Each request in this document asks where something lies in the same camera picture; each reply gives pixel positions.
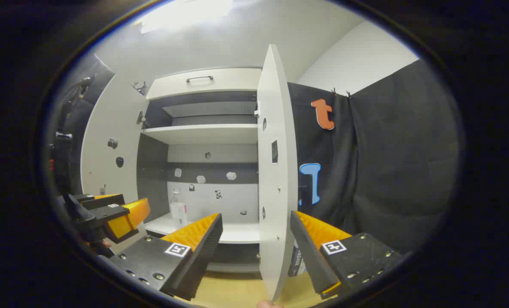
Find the cabinet handle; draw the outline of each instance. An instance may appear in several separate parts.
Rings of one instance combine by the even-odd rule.
[[[196,78],[209,78],[210,80],[213,80],[213,79],[214,79],[214,77],[213,77],[213,76],[201,76],[201,77],[187,78],[187,79],[186,79],[186,82],[188,82],[188,83],[189,83],[189,82],[190,82],[190,80],[192,80],[192,79],[196,79]]]

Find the open cabinet door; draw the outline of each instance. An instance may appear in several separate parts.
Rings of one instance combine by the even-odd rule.
[[[148,103],[123,76],[116,74],[110,80],[86,125],[80,161],[83,193],[122,193],[127,203],[138,199],[137,153],[142,123],[137,124],[137,119],[140,111],[146,114]],[[117,148],[108,146],[110,138],[117,141]],[[113,252],[119,253],[146,234],[143,224],[138,229],[139,234],[113,243]]]
[[[270,300],[280,295],[292,257],[290,212],[297,210],[296,136],[287,78],[270,45],[258,84],[260,273]]]

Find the cabinet shelf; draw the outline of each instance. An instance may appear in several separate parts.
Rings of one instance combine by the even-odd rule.
[[[145,224],[148,231],[170,234],[176,231],[170,213]],[[257,244],[260,242],[259,224],[223,224],[221,244]]]
[[[143,134],[169,145],[255,144],[257,124],[203,124],[147,128]]]

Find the ceiling light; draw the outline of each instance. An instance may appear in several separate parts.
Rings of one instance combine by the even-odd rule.
[[[178,29],[203,21],[226,16],[231,10],[232,0],[175,0],[168,2],[139,18],[141,33],[166,28]]]

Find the ceiling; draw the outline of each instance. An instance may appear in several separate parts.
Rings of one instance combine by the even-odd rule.
[[[319,56],[363,19],[322,0],[234,0],[218,21],[178,31],[141,34],[127,25],[94,51],[116,74],[131,83],[151,82],[174,72],[209,67],[262,66],[276,44],[287,80],[295,82]]]

